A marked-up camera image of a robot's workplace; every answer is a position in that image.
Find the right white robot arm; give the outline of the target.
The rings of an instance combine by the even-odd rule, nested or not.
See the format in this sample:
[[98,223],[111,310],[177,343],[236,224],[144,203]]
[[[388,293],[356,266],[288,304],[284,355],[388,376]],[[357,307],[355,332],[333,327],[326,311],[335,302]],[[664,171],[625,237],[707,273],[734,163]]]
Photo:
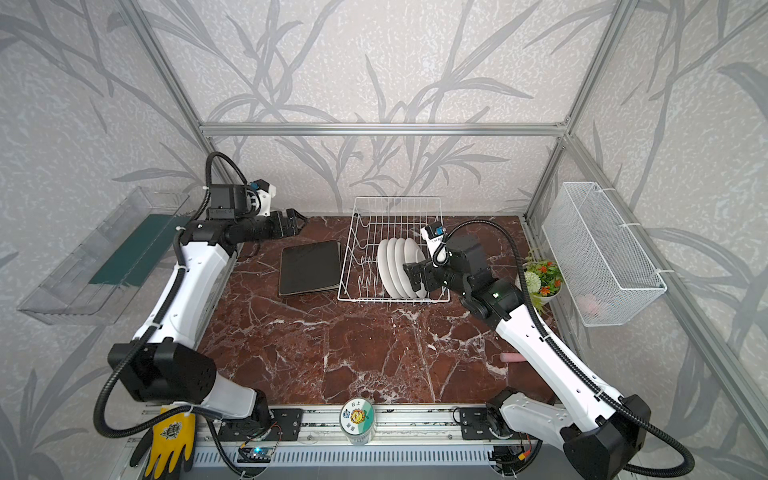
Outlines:
[[404,266],[410,282],[427,291],[447,288],[476,318],[520,353],[553,390],[554,406],[523,393],[501,393],[488,402],[500,435],[529,434],[562,450],[584,479],[612,479],[643,447],[645,432],[601,399],[616,400],[642,420],[650,407],[638,395],[623,396],[595,375],[524,303],[515,284],[493,276],[474,236],[446,240],[443,227],[424,227],[429,257]]

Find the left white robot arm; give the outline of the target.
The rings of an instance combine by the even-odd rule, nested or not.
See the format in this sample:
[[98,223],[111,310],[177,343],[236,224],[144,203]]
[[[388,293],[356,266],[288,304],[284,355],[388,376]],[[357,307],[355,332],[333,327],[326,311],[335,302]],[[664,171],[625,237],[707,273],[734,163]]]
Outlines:
[[128,343],[108,355],[113,372],[97,399],[94,416],[103,421],[117,384],[139,402],[169,405],[223,420],[270,421],[262,392],[218,374],[198,346],[245,243],[298,235],[306,217],[294,209],[272,210],[275,186],[214,184],[207,190],[203,220],[178,228],[172,241],[172,278],[144,324]]

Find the white round plate rightmost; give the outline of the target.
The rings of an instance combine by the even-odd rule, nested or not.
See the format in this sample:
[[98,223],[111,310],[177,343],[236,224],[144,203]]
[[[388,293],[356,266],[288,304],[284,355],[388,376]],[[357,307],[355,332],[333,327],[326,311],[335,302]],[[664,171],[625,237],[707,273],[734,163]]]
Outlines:
[[[425,256],[419,248],[418,244],[412,238],[408,238],[405,241],[404,255],[406,263],[419,263],[425,259]],[[427,296],[427,292],[423,288],[422,283],[420,283],[419,289],[412,287],[412,290],[417,298],[423,299]]]

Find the white round plate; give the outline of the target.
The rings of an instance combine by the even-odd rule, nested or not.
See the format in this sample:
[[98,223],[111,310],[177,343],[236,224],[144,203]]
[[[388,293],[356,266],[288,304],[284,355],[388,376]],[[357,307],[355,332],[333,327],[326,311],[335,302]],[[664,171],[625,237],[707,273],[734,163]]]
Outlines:
[[397,272],[397,265],[395,261],[396,242],[397,242],[396,238],[391,238],[388,240],[388,244],[387,244],[387,261],[388,261],[390,277],[395,286],[395,290],[398,292],[399,297],[402,299],[409,299],[410,296],[407,294],[402,284],[400,283],[399,275]]
[[398,238],[395,240],[395,274],[396,278],[399,280],[402,286],[405,296],[410,299],[416,299],[417,293],[413,290],[410,279],[404,269],[404,264],[406,263],[405,244],[406,240],[403,238]]
[[[404,255],[406,263],[419,263],[425,259],[425,256],[419,248],[418,244],[412,238],[408,238],[405,241]],[[423,288],[422,283],[420,283],[419,289],[412,287],[412,290],[417,298],[423,299],[427,296],[427,292]]]
[[379,276],[382,280],[386,292],[392,299],[399,299],[399,291],[396,289],[389,271],[389,264],[387,260],[387,245],[387,239],[383,239],[379,242],[377,250],[377,267]]

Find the white round plate leftmost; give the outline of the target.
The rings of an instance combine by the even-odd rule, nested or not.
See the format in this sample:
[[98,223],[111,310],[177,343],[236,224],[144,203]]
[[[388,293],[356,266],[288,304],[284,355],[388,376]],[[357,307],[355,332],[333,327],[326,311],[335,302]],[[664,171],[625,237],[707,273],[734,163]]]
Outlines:
[[377,267],[379,276],[382,280],[386,292],[392,299],[399,299],[399,291],[396,289],[389,271],[389,264],[387,260],[387,245],[387,239],[383,239],[379,242],[377,250]]

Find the white ribbed flower pot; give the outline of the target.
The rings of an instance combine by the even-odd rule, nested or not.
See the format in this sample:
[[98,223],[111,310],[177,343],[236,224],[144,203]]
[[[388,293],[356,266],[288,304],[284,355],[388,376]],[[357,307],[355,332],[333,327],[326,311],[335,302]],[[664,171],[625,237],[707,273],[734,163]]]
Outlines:
[[559,265],[549,258],[537,259],[534,250],[530,250],[525,258],[523,275],[525,290],[539,313],[565,287]]

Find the purple pink spoon toy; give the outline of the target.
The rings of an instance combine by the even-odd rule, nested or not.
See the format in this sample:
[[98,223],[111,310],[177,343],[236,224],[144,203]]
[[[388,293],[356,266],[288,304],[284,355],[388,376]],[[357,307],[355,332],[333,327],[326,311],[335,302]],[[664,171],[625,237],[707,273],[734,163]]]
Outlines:
[[503,363],[525,363],[526,358],[520,353],[506,352],[499,355]]

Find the green mat in shelf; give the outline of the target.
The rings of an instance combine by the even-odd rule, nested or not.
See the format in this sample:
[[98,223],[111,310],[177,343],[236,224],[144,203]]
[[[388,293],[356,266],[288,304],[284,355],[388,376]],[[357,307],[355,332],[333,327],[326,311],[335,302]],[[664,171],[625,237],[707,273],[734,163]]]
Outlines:
[[150,214],[89,280],[90,285],[140,287],[171,247],[177,226],[187,217]]

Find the green circuit board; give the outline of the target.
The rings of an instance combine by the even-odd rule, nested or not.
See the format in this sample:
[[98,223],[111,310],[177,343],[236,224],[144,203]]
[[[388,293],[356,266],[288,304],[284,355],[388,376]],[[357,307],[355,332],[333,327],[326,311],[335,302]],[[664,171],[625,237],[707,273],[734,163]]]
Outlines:
[[274,447],[241,446],[237,451],[237,462],[239,464],[266,464],[272,461],[274,453]]

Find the yellow black work glove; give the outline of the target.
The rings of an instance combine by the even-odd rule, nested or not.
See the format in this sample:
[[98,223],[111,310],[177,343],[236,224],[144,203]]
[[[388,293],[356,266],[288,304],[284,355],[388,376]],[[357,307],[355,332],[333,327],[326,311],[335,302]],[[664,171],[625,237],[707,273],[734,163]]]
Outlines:
[[180,479],[194,464],[197,416],[190,408],[148,429],[135,447],[130,467],[147,457],[143,479]]

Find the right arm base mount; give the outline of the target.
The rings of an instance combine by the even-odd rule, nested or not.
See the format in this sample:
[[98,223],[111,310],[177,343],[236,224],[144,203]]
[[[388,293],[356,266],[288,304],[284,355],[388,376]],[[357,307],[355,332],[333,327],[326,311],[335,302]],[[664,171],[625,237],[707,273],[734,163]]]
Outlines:
[[512,432],[500,427],[488,415],[485,407],[455,407],[452,418],[461,430],[461,438],[469,440],[506,440],[512,437]]

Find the white mesh wall basket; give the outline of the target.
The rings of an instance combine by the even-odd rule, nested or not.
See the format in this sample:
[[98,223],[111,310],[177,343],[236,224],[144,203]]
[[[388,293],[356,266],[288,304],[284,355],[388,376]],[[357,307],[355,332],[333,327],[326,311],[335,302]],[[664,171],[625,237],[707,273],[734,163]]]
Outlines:
[[[564,182],[542,230],[586,327],[622,326],[667,291],[660,270],[595,182]],[[584,318],[578,296],[605,302],[601,318]]]

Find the clear plastic wall shelf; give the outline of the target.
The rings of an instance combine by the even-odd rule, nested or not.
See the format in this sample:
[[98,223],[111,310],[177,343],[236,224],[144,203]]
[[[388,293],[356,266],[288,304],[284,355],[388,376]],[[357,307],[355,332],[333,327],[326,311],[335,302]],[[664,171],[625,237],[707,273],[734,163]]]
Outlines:
[[90,285],[89,280],[150,214],[184,216],[193,197],[135,188],[17,307],[46,325],[111,325],[141,287]]

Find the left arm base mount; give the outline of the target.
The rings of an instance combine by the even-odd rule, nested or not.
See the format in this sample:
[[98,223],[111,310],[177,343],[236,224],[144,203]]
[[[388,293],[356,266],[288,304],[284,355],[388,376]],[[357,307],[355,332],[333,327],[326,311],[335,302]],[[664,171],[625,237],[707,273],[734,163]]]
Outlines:
[[218,431],[222,442],[296,441],[301,429],[304,411],[301,408],[274,408],[264,420],[253,418],[225,420]]

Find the aluminium frame rail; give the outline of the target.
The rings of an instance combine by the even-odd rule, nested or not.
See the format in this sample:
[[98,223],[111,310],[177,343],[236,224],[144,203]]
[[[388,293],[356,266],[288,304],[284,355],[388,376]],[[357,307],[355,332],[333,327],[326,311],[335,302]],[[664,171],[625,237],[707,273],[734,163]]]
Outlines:
[[720,388],[741,416],[760,447],[767,446],[767,399],[750,378],[725,340],[716,332],[713,323],[706,318],[696,304],[693,295],[685,287],[667,258],[653,243],[648,230],[639,223],[636,215],[616,190],[611,179],[598,166],[595,157],[578,137],[576,128],[582,119],[589,99],[593,97],[601,77],[607,71],[611,56],[616,52],[629,27],[631,17],[638,7],[635,1],[619,1],[610,13],[607,29],[603,34],[584,81],[576,95],[575,103],[566,117],[559,122],[546,123],[205,123],[194,111],[189,95],[173,70],[172,64],[156,36],[148,14],[137,1],[121,1],[118,11],[121,21],[138,39],[140,46],[152,63],[164,86],[179,108],[186,131],[192,135],[194,145],[204,152],[214,146],[213,136],[354,136],[354,137],[554,137],[556,146],[547,166],[537,183],[535,193],[526,213],[533,214],[540,203],[546,186],[550,183],[563,154],[572,156],[582,174],[599,185],[606,198],[616,208],[619,216],[627,221],[628,229],[635,235],[641,249],[650,261],[666,270],[669,276],[667,303],[680,327],[686,332],[691,345],[705,362]]

